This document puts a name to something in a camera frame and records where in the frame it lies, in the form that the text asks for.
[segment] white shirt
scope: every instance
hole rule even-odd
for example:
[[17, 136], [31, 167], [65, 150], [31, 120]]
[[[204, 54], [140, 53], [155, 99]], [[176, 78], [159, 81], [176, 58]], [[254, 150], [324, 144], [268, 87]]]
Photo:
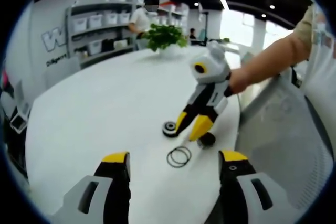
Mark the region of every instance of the white shirt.
[[336, 46], [318, 6], [313, 7], [312, 48], [302, 89], [318, 113], [336, 153]]
[[141, 7], [134, 11], [130, 23], [134, 23], [139, 31], [148, 31], [151, 28], [151, 20], [145, 8]]

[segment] yellow robot part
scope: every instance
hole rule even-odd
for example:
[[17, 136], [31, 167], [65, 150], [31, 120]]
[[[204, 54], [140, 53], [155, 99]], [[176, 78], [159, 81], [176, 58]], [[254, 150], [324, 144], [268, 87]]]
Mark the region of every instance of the yellow robot part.
[[181, 126], [181, 123], [183, 121], [183, 119], [185, 118], [185, 116], [187, 115], [186, 112], [181, 112], [180, 116], [178, 117], [177, 119], [177, 122], [176, 122], [176, 131], [179, 129], [179, 127]]
[[226, 162], [247, 160], [247, 157], [240, 152], [230, 150], [221, 150], [219, 152], [223, 155]]
[[128, 152], [113, 153], [103, 158], [104, 163], [124, 163]]
[[207, 133], [212, 128], [213, 125], [214, 125], [214, 122], [212, 122], [208, 116], [199, 115], [197, 117], [193, 130], [191, 131], [189, 140], [196, 141], [201, 136], [203, 136], [205, 133]]
[[206, 73], [207, 72], [206, 66], [202, 62], [195, 63], [194, 68], [198, 73]]

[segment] person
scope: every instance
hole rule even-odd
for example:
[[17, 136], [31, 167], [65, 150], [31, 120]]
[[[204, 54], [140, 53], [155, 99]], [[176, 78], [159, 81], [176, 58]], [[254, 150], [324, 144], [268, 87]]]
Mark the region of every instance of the person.
[[190, 29], [189, 39], [196, 39], [196, 36], [195, 36], [195, 28], [191, 28], [191, 29]]
[[276, 76], [305, 60], [309, 62], [301, 89], [318, 113], [336, 153], [335, 38], [317, 4], [309, 6], [292, 34], [274, 42], [241, 68], [232, 70], [229, 86], [233, 94], [240, 93], [249, 85]]
[[151, 28], [150, 13], [156, 12], [159, 0], [144, 0], [144, 6], [136, 9], [130, 18], [129, 28], [132, 33], [141, 39]]

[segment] green plant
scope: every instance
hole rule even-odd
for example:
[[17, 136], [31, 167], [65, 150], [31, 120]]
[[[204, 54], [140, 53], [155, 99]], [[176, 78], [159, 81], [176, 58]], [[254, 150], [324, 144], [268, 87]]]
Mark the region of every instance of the green plant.
[[151, 25], [143, 38], [148, 39], [147, 47], [154, 52], [158, 49], [165, 49], [172, 44], [177, 44], [180, 47], [187, 46], [187, 40], [183, 37], [181, 28], [175, 26]]

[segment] white wall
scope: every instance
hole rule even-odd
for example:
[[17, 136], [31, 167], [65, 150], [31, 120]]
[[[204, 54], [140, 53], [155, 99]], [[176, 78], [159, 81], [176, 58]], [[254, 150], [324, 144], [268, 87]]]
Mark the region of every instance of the white wall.
[[[225, 21], [223, 20], [223, 11], [220, 10], [206, 10], [206, 11], [209, 12], [208, 38], [219, 39], [221, 34], [220, 28], [222, 26], [222, 22]], [[200, 31], [205, 28], [205, 18], [203, 18], [201, 22], [198, 20], [198, 10], [193, 9], [189, 11], [188, 28], [189, 29], [195, 28], [197, 37], [200, 34]], [[265, 33], [266, 33], [266, 22], [260, 19], [255, 19], [252, 45], [248, 47], [245, 45], [237, 44], [240, 46], [242, 54], [244, 55], [245, 52], [247, 51], [251, 52], [254, 55], [261, 52], [264, 45]]]
[[15, 26], [6, 49], [5, 66], [13, 87], [23, 80], [24, 96], [29, 105], [52, 85], [77, 71], [70, 63], [73, 59], [64, 58], [47, 66], [48, 61], [67, 53], [65, 11], [75, 1], [85, 5], [106, 0], [31, 2]]

